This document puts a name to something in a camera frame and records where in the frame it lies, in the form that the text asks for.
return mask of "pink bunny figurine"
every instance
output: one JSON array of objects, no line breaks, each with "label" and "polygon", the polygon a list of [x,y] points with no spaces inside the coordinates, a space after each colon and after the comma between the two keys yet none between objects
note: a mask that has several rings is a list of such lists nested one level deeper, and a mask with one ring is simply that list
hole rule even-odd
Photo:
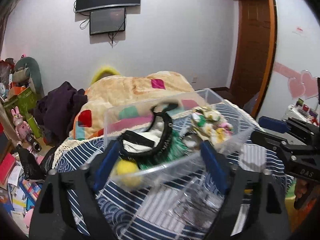
[{"label": "pink bunny figurine", "polygon": [[[16,127],[16,134],[19,140],[23,141],[26,139],[26,135],[32,133],[32,130],[28,123],[23,120],[22,115],[19,112],[19,108],[16,106],[15,109],[11,109],[13,116],[13,124]],[[32,147],[28,147],[28,150],[32,153]]]}]

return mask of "tennis ball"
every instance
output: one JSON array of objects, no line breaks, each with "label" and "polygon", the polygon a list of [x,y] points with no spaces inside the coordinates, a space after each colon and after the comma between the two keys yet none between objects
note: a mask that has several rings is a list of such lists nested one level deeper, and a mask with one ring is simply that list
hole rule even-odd
[{"label": "tennis ball", "polygon": [[[125,175],[129,173],[135,173],[139,171],[139,167],[135,161],[128,160],[120,160],[116,166],[117,175]],[[141,183],[141,177],[135,176],[130,178],[129,176],[126,178],[122,178],[121,181],[127,187],[137,187]]]}]

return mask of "wall outlet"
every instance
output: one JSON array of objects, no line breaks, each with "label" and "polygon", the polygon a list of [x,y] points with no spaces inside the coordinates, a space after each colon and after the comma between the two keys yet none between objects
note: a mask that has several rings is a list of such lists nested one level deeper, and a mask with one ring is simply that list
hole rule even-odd
[{"label": "wall outlet", "polygon": [[192,82],[191,82],[191,83],[196,83],[196,82],[197,82],[197,79],[198,79],[198,77],[197,77],[197,76],[193,77],[193,79],[192,79]]}]

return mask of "green tube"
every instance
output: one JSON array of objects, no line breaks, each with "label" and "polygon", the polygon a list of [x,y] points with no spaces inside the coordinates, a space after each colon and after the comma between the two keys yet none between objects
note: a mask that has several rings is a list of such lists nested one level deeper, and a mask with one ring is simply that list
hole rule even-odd
[{"label": "green tube", "polygon": [[33,134],[35,135],[36,138],[40,138],[41,137],[41,132],[40,129],[36,123],[36,120],[33,118],[33,116],[31,114],[26,114],[26,119],[27,119],[27,123],[29,124]]}]

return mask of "white container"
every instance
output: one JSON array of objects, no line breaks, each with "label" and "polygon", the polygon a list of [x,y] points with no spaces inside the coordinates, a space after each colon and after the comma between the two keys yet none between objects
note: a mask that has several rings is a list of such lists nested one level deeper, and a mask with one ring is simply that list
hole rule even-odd
[{"label": "white container", "polygon": [[[173,129],[184,134],[190,126],[191,109],[194,106],[213,105],[220,111],[234,127],[234,133],[230,139],[216,145],[216,150],[225,156],[240,151],[242,145],[250,136],[253,125],[251,121],[237,109],[232,107],[211,89],[198,90],[195,92],[181,93],[171,97],[140,101],[135,104],[109,108],[105,115],[104,144],[107,147],[110,140],[115,139],[126,129],[144,131],[149,127],[152,120],[150,108],[162,102],[177,102],[179,108],[168,112],[173,118]],[[181,178],[199,169],[204,169],[205,165],[200,153],[193,153],[178,160],[163,163],[150,169],[116,175],[115,169],[111,172],[110,178],[119,187],[131,191],[144,187],[153,187]]]}]

